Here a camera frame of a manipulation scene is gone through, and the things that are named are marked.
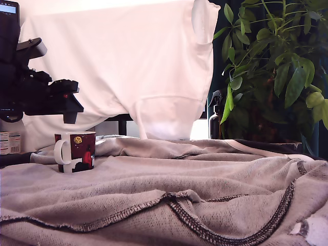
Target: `bottle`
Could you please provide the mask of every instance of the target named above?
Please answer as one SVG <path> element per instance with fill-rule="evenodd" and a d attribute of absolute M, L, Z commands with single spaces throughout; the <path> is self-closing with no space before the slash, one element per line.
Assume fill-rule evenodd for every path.
<path fill-rule="evenodd" d="M 222 139 L 222 129 L 221 129 L 221 119 L 222 115 L 220 113 L 222 101 L 221 91 L 216 91 L 213 93 L 212 100 L 209 107 L 214 106 L 214 114 L 210 118 L 210 139 Z"/>

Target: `dark red mug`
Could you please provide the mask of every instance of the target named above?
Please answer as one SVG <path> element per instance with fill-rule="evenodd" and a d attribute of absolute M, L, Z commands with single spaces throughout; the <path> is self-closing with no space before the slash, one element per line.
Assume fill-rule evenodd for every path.
<path fill-rule="evenodd" d="M 95 132 L 55 134 L 54 156 L 62 173 L 75 173 L 94 168 Z"/>

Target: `spray nozzle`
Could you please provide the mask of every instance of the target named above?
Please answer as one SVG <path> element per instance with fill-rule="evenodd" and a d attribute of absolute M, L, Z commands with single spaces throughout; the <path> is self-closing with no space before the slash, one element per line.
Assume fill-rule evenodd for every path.
<path fill-rule="evenodd" d="M 219 113 L 219 111 L 220 111 L 220 105 L 221 105 L 222 98 L 223 97 L 222 97 L 221 91 L 216 91 L 213 93 L 212 100 L 210 102 L 209 107 L 214 106 L 214 112 L 216 112 L 216 113 Z"/>
<path fill-rule="evenodd" d="M 223 97 L 222 97 L 221 91 L 214 92 L 209 107 L 213 107 L 215 105 L 220 105 L 222 98 Z"/>

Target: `mug handle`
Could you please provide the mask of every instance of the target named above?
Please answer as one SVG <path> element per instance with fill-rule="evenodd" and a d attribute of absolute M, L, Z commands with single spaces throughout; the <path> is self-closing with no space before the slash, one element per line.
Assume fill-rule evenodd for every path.
<path fill-rule="evenodd" d="M 55 150 L 54 150 L 54 156 L 55 156 L 55 161 L 59 164 L 59 165 L 68 165 L 71 163 L 70 160 L 63 160 L 62 158 L 62 148 L 63 148 L 63 144 L 67 143 L 67 140 L 58 140 L 55 144 Z"/>

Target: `white shirt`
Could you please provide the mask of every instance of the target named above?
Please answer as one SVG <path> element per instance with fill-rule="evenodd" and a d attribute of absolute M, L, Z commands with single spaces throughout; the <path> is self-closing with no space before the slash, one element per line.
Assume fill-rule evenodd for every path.
<path fill-rule="evenodd" d="M 20 41 L 41 37 L 48 52 L 29 67 L 79 82 L 76 124 L 62 115 L 24 116 L 26 151 L 54 133 L 84 131 L 129 113 L 141 138 L 189 139 L 213 75 L 220 7 L 207 0 L 27 16 Z"/>

